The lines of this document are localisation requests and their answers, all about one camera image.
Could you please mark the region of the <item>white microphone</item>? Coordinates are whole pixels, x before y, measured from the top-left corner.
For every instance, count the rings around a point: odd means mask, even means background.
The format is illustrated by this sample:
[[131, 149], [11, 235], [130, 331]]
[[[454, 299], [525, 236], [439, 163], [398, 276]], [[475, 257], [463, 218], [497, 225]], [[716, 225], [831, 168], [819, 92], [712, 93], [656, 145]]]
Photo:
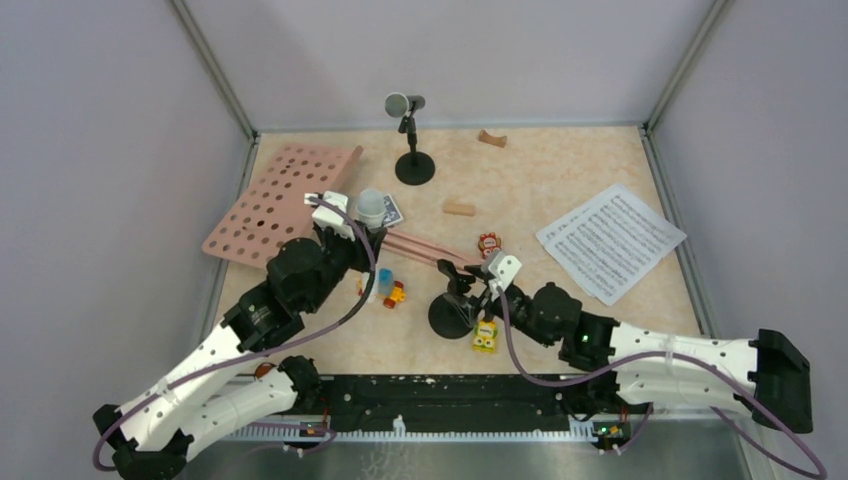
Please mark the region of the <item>white microphone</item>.
[[369, 229], [381, 228], [387, 212], [384, 194], [374, 188], [362, 190], [357, 198], [355, 212], [359, 221]]

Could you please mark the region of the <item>pink music stand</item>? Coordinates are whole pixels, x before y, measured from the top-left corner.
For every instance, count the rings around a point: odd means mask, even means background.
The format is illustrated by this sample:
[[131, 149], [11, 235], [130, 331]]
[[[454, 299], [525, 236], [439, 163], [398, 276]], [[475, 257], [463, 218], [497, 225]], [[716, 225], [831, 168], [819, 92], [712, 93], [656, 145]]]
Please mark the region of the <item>pink music stand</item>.
[[[244, 192], [203, 240], [203, 253], [262, 268], [283, 246], [312, 233], [312, 208], [306, 193], [332, 190], [355, 200], [362, 190], [390, 194], [404, 220], [389, 227], [384, 247], [406, 256], [434, 262], [452, 259], [464, 265], [479, 262], [478, 239], [483, 233], [503, 235], [480, 201], [459, 188], [460, 177], [441, 165], [433, 181], [410, 187], [395, 176], [396, 148], [329, 146], [290, 142], [280, 146], [254, 170]], [[473, 217], [448, 215], [445, 202], [473, 204]]]

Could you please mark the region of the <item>sheet music page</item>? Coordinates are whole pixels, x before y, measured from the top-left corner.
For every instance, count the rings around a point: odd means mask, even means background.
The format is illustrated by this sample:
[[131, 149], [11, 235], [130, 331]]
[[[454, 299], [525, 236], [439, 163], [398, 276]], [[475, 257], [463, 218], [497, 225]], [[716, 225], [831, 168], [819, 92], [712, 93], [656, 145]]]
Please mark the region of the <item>sheet music page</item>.
[[606, 306], [687, 238], [622, 184], [614, 184], [536, 232], [544, 250]]

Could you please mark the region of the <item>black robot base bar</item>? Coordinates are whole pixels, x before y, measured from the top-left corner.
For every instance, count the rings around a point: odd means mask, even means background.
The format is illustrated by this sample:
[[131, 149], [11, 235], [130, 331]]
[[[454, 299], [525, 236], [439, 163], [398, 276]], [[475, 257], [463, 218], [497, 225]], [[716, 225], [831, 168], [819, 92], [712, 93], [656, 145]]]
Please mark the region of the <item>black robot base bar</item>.
[[474, 374], [326, 376], [300, 412], [339, 432], [388, 431], [401, 419], [412, 433], [525, 433], [566, 431], [620, 411], [586, 385], [550, 388], [519, 375]]

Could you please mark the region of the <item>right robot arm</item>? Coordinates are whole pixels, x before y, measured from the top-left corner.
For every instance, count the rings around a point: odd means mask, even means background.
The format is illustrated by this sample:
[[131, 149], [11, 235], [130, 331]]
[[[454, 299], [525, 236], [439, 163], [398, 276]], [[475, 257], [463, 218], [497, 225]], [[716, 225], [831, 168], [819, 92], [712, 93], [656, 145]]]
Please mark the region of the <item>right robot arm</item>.
[[660, 403], [748, 413], [758, 424], [796, 434], [813, 431], [811, 365], [783, 333], [710, 339], [652, 331], [584, 310], [554, 283], [534, 296], [509, 286], [485, 289], [472, 310], [499, 317], [543, 346], [558, 346], [569, 366], [600, 376], [586, 385], [589, 404], [612, 412]]

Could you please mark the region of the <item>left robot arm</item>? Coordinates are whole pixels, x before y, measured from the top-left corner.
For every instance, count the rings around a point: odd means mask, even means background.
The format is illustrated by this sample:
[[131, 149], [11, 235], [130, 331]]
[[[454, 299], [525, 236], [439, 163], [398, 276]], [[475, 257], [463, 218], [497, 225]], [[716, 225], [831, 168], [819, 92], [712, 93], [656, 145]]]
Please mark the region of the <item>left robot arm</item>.
[[312, 360], [285, 358], [263, 377], [228, 394], [220, 389], [257, 367], [304, 328], [350, 270], [376, 267], [385, 228], [347, 238], [331, 228], [295, 238], [269, 258], [267, 277], [245, 292], [197, 348], [157, 384], [122, 405], [93, 415], [102, 443], [113, 450], [109, 470], [123, 479], [173, 479], [203, 450], [246, 425], [290, 409], [319, 404]]

